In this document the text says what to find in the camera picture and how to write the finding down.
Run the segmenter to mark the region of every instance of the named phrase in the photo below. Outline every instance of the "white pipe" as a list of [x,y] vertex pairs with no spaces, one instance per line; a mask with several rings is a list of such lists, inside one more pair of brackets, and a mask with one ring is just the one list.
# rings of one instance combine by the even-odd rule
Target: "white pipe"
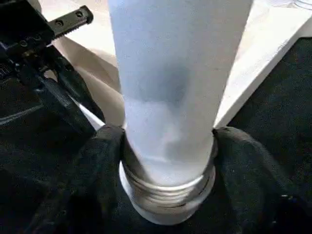
[[212,128],[250,5],[109,0],[134,152],[127,152],[120,178],[152,222],[184,221],[210,192]]

